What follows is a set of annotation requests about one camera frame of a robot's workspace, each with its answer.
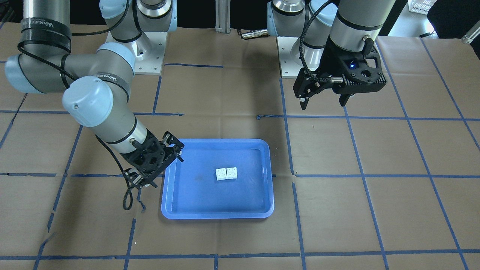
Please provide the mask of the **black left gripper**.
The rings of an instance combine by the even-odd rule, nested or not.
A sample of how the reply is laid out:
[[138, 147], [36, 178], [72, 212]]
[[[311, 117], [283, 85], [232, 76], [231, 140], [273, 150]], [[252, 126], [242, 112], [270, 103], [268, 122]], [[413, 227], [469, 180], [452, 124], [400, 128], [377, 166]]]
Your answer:
[[[360, 42], [360, 51], [346, 51], [327, 38], [322, 58], [319, 62], [319, 75], [341, 78], [343, 82], [332, 83], [334, 93], [340, 95], [339, 104], [345, 106], [350, 96], [359, 93], [380, 91], [387, 83], [383, 74], [380, 55], [374, 40], [365, 36]], [[293, 91], [300, 99], [302, 110], [306, 110], [311, 97], [325, 89], [326, 78], [317, 72], [300, 69], [295, 79]]]

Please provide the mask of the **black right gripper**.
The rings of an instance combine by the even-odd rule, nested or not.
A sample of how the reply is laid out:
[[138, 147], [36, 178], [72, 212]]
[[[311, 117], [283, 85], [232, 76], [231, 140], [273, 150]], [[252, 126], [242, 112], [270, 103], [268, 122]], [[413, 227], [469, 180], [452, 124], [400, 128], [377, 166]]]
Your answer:
[[125, 169], [125, 178], [129, 186], [142, 188], [158, 185], [154, 179], [159, 176], [175, 159], [183, 162], [182, 149], [185, 144], [180, 142], [169, 131], [163, 134], [159, 141], [149, 130], [143, 143], [133, 141], [135, 150], [122, 154], [122, 157], [135, 169]]

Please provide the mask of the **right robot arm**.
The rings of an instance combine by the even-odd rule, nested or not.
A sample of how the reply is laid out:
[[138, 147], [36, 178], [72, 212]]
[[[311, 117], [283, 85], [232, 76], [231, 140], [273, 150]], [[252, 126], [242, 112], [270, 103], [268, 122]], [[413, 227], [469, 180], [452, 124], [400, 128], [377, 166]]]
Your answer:
[[62, 92], [62, 105], [110, 152], [132, 167], [123, 170], [136, 188], [151, 185], [171, 163], [182, 161], [184, 145], [170, 132], [162, 139], [128, 107], [135, 62], [153, 57], [147, 32], [172, 32], [178, 25], [175, 0], [102, 0], [101, 16], [114, 41], [94, 54], [72, 54], [68, 0], [25, 0], [20, 54], [8, 58], [5, 73], [23, 93]]

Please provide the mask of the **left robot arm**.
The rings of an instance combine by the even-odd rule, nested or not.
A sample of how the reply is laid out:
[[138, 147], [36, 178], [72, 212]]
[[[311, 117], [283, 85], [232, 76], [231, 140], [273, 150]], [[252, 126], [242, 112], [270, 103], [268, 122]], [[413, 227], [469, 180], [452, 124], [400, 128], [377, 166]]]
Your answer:
[[293, 92], [303, 110], [323, 90], [339, 104], [387, 84], [375, 40], [393, 0], [271, 0], [266, 7], [271, 36], [298, 38], [300, 69]]

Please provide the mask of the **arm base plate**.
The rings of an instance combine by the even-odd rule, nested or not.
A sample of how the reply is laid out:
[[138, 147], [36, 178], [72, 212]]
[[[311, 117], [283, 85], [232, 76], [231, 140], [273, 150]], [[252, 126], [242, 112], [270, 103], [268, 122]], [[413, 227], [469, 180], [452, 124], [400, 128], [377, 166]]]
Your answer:
[[144, 32], [130, 43], [130, 50], [136, 56], [136, 75], [161, 75], [167, 45], [167, 32]]
[[[295, 37], [279, 36], [276, 38], [281, 77], [295, 79], [303, 67], [299, 53], [299, 39]], [[304, 59], [308, 68], [315, 71], [320, 64], [324, 48], [309, 48], [303, 46]]]

